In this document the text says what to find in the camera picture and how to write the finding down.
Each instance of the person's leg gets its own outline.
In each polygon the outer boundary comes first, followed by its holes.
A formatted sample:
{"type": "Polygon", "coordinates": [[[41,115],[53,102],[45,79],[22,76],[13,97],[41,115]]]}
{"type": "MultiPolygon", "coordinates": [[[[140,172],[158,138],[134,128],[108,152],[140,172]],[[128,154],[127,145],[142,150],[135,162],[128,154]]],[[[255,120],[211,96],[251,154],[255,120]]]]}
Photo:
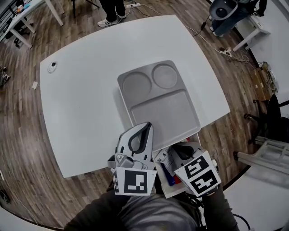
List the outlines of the person's leg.
{"type": "Polygon", "coordinates": [[[223,20],[222,23],[218,27],[216,27],[216,29],[214,30],[216,36],[222,36],[229,30],[231,30],[237,22],[246,18],[248,15],[249,13],[246,11],[246,9],[237,9],[230,17],[223,20]]]}
{"type": "Polygon", "coordinates": [[[116,21],[117,14],[115,9],[115,1],[114,0],[99,0],[101,6],[103,7],[105,13],[107,13],[107,21],[112,23],[116,21]]]}
{"type": "Polygon", "coordinates": [[[213,28],[213,31],[215,31],[222,23],[223,23],[224,20],[213,20],[212,21],[212,28],[213,28]]]}
{"type": "Polygon", "coordinates": [[[123,4],[123,0],[114,0],[114,3],[116,6],[117,15],[124,17],[126,15],[126,8],[123,4]]]}

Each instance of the white box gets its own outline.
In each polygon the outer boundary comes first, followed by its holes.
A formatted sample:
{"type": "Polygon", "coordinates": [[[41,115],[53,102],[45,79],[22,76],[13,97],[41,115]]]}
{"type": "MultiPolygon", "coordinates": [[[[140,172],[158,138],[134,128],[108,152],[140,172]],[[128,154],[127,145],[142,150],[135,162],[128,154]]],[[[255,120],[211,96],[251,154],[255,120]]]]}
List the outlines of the white box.
{"type": "MultiPolygon", "coordinates": [[[[200,139],[199,139],[199,136],[198,136],[198,133],[196,134],[193,134],[191,137],[190,137],[190,141],[196,141],[200,144],[200,139]]],[[[152,159],[154,160],[156,158],[156,156],[158,155],[160,151],[156,151],[156,152],[153,152],[153,155],[152,155],[152,159]]],[[[155,167],[158,171],[158,177],[161,181],[161,184],[162,184],[162,190],[163,190],[163,193],[165,195],[166,198],[170,198],[172,196],[175,196],[175,195],[178,195],[186,190],[189,190],[185,185],[184,183],[179,183],[179,184],[176,184],[176,185],[173,185],[173,186],[170,186],[168,184],[168,180],[166,178],[166,175],[162,169],[162,166],[160,163],[158,162],[155,162],[154,161],[154,164],[155,164],[155,167]]]]}

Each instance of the power strip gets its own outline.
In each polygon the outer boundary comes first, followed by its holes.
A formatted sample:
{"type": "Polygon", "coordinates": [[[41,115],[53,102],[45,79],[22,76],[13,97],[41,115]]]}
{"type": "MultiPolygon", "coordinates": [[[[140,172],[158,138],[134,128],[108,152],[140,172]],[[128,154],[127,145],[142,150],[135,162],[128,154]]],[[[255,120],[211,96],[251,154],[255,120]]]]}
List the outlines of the power strip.
{"type": "Polygon", "coordinates": [[[232,57],[232,53],[229,52],[229,51],[224,50],[224,51],[220,51],[220,53],[222,53],[223,55],[226,55],[226,56],[232,57]]]}
{"type": "Polygon", "coordinates": [[[133,7],[133,8],[140,7],[140,3],[133,3],[133,4],[126,5],[127,9],[129,9],[130,7],[133,7]]]}

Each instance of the gray tray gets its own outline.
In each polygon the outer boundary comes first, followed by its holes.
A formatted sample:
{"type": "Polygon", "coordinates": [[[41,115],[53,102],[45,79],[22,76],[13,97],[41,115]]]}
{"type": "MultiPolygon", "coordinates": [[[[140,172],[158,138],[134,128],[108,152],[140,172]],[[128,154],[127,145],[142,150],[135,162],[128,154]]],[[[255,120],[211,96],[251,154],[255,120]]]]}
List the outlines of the gray tray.
{"type": "Polygon", "coordinates": [[[153,151],[200,130],[195,108],[172,61],[139,67],[121,74],[117,81],[133,125],[152,123],[153,151]]]}

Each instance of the white table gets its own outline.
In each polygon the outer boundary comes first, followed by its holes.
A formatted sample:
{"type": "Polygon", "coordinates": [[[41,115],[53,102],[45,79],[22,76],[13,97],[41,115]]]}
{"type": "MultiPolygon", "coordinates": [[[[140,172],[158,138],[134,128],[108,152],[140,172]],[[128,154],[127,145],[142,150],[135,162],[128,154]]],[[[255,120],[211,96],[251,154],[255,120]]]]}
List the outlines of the white table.
{"type": "Polygon", "coordinates": [[[132,126],[117,77],[163,60],[175,63],[201,127],[230,112],[208,60],[175,15],[100,30],[41,62],[43,114],[64,177],[107,166],[119,135],[132,126]],[[57,69],[49,74],[47,68],[53,61],[57,69]]]}
{"type": "MultiPolygon", "coordinates": [[[[59,2],[59,0],[55,0],[57,3],[58,8],[61,11],[61,14],[64,13],[64,10],[59,2]]],[[[22,21],[27,28],[32,32],[35,33],[35,29],[24,19],[25,16],[27,16],[28,14],[30,14],[33,10],[35,10],[38,6],[40,6],[42,3],[46,3],[47,6],[49,7],[49,9],[51,10],[52,14],[54,15],[54,17],[56,18],[56,20],[58,21],[58,23],[62,26],[63,22],[61,20],[61,18],[59,17],[59,15],[57,14],[55,8],[53,7],[52,3],[50,2],[50,0],[32,0],[30,1],[30,6],[25,9],[23,12],[21,12],[20,14],[17,14],[11,24],[8,26],[6,32],[1,36],[0,41],[2,41],[2,39],[6,36],[6,34],[11,31],[20,41],[22,41],[26,46],[28,46],[29,48],[32,47],[32,44],[29,43],[22,35],[20,35],[15,29],[14,27],[17,25],[17,23],[19,23],[20,21],[22,21]]]]}
{"type": "Polygon", "coordinates": [[[245,45],[250,40],[252,40],[252,38],[256,38],[255,41],[251,42],[248,46],[245,47],[245,50],[249,50],[250,48],[252,48],[259,42],[259,39],[257,38],[259,34],[263,34],[263,35],[270,34],[270,32],[267,31],[267,29],[264,28],[264,26],[261,24],[259,17],[252,15],[252,16],[249,16],[248,18],[245,18],[244,20],[249,20],[251,22],[251,25],[254,27],[254,30],[247,37],[245,37],[238,45],[236,45],[233,48],[234,52],[236,52],[243,45],[245,45]]]}

